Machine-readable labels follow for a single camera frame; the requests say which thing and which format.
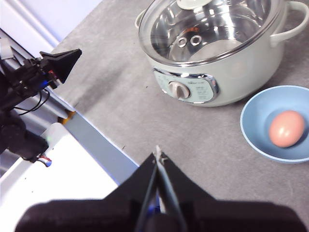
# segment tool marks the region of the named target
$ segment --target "glass lid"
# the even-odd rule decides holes
[[[282,0],[212,0],[183,9],[181,0],[155,0],[139,40],[154,60],[173,66],[214,62],[247,47],[277,18]]]

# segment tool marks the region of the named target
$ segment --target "electric hot pot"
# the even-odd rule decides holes
[[[291,10],[304,19],[283,31]],[[164,93],[221,106],[264,85],[282,60],[284,41],[308,20],[308,6],[297,1],[155,0],[135,23]]]

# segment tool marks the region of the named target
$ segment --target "lid handle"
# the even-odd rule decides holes
[[[177,0],[177,4],[184,10],[193,10],[197,7],[205,6],[212,0]]]

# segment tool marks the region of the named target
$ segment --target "white platform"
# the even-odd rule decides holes
[[[0,178],[0,231],[13,232],[32,205],[57,199],[102,199],[116,183],[59,123],[42,135],[50,147],[49,168],[19,159]]]

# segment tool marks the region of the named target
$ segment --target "brown egg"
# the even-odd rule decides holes
[[[300,113],[292,110],[278,114],[269,127],[269,138],[279,147],[289,147],[297,143],[303,135],[305,121]]]

